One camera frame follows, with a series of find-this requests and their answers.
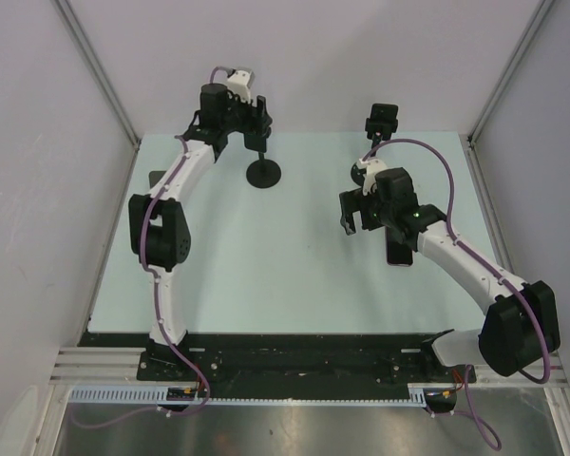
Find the silver phone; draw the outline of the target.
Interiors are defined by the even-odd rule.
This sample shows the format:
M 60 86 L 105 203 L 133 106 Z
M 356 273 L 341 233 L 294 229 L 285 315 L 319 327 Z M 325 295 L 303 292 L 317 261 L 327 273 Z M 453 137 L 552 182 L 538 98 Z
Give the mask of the silver phone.
M 247 150 L 262 154 L 267 152 L 267 137 L 265 135 L 246 133 L 243 135 L 243 141 Z

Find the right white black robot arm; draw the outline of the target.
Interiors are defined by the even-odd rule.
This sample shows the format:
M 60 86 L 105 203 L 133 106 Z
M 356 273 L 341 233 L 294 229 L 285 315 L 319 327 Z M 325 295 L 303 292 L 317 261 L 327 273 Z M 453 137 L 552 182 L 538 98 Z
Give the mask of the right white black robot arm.
M 441 381 L 454 366 L 486 364 L 501 376 L 522 373 L 561 346 L 554 291 L 543 281 L 529 283 L 476 252 L 432 204 L 421 205 L 409 173 L 379 160 L 351 168 L 355 189 L 340 194 L 340 224 L 347 235 L 358 227 L 385 232 L 386 261 L 409 266 L 419 254 L 460 285 L 484 315 L 479 330 L 446 330 L 433 336 L 419 357 L 420 372 Z M 359 225 L 354 219 L 361 218 Z

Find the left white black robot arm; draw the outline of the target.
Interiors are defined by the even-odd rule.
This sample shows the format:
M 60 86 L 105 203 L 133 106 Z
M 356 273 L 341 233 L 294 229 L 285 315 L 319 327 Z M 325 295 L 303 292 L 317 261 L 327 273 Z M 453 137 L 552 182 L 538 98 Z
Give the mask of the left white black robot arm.
M 153 342 L 178 345 L 187 333 L 181 309 L 175 303 L 173 284 L 192 244 L 184 204 L 218 160 L 230 134 L 240 133 L 246 149 L 264 154 L 271 125 L 266 99 L 253 96 L 248 83 L 203 85 L 193 121 L 176 137 L 181 152 L 148 193 L 129 199 L 131 249 L 143 269 L 153 276 Z

